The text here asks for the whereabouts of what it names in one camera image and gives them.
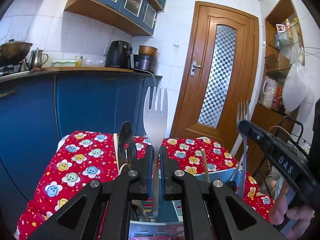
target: wooden door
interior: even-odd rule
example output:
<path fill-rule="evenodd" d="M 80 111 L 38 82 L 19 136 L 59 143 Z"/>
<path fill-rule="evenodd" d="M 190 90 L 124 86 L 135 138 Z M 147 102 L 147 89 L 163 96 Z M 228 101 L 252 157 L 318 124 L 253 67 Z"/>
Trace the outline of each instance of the wooden door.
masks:
<path fill-rule="evenodd" d="M 196 2 L 188 56 L 171 137 L 207 136 L 231 150 L 236 107 L 250 101 L 257 68 L 258 19 L 229 7 Z M 195 75 L 190 74 L 191 63 Z"/>

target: metal bolt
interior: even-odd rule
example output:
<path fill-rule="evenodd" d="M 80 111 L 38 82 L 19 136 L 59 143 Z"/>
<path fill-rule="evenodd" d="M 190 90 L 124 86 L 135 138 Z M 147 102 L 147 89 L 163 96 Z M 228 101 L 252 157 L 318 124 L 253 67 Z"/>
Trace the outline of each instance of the metal bolt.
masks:
<path fill-rule="evenodd" d="M 97 187 L 99 186 L 100 182 L 98 180 L 93 180 L 90 182 L 90 187 Z"/>
<path fill-rule="evenodd" d="M 214 182 L 213 182 L 213 185 L 215 187 L 222 187 L 223 186 L 223 182 L 219 179 L 216 179 Z"/>
<path fill-rule="evenodd" d="M 178 177 L 182 177 L 182 176 L 184 175 L 184 171 L 182 171 L 182 170 L 176 170 L 176 171 L 174 172 L 174 174 L 175 174 L 176 176 L 178 176 Z"/>
<path fill-rule="evenodd" d="M 129 171 L 128 171 L 128 175 L 129 175 L 130 177 L 135 177 L 135 176 L 138 175 L 138 172 L 137 172 L 136 170 L 129 170 Z"/>

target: hand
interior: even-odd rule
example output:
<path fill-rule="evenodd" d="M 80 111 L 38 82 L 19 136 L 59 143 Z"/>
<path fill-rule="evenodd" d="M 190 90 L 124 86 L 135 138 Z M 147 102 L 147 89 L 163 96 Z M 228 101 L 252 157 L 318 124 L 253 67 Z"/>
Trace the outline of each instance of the hand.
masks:
<path fill-rule="evenodd" d="M 288 240 L 297 240 L 307 230 L 313 218 L 314 210 L 309 206 L 294 207 L 288 210 L 286 195 L 290 186 L 284 181 L 278 198 L 270 209 L 269 218 L 274 225 L 280 225 L 284 220 L 284 215 L 290 219 L 298 220 L 285 236 Z"/>

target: knife blade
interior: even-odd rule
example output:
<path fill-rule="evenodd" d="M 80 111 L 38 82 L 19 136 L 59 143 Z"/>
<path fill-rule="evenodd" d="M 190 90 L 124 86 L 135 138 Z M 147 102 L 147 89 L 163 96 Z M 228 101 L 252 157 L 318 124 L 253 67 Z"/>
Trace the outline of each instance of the knife blade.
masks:
<path fill-rule="evenodd" d="M 132 127 L 129 121 L 122 124 L 118 137 L 118 166 L 128 163 L 130 167 L 137 159 L 137 148 L 133 140 Z"/>

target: metal teapot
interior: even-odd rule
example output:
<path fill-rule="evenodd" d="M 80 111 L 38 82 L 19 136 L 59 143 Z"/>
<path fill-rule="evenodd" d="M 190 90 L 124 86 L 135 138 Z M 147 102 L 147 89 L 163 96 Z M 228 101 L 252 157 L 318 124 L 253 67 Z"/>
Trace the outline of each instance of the metal teapot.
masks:
<path fill-rule="evenodd" d="M 43 56 L 46 55 L 47 56 L 47 60 L 45 62 L 43 62 Z M 35 49 L 33 51 L 31 51 L 31 56 L 30 56 L 30 60 L 29 62 L 26 59 L 26 63 L 28 66 L 28 69 L 31 70 L 32 68 L 36 67 L 36 68 L 41 68 L 43 66 L 44 63 L 46 63 L 49 59 L 48 54 L 43 53 L 42 49 Z"/>

